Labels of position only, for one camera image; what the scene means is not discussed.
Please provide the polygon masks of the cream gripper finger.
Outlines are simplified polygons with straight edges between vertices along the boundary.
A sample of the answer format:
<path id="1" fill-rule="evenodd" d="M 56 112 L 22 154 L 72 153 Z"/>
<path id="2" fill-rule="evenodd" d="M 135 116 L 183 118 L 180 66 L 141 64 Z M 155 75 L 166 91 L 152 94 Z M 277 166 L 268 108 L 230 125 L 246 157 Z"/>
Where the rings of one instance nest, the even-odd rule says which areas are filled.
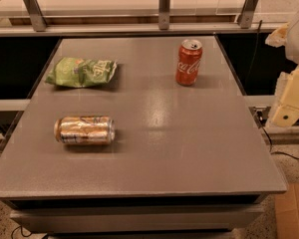
<path id="1" fill-rule="evenodd" d="M 281 47 L 286 43 L 287 31 L 289 28 L 289 24 L 285 23 L 276 30 L 274 30 L 265 40 L 265 44 L 271 47 Z"/>
<path id="2" fill-rule="evenodd" d="M 299 66 L 290 74 L 284 72 L 280 74 L 266 125 L 289 127 L 297 120 L 299 120 Z"/>

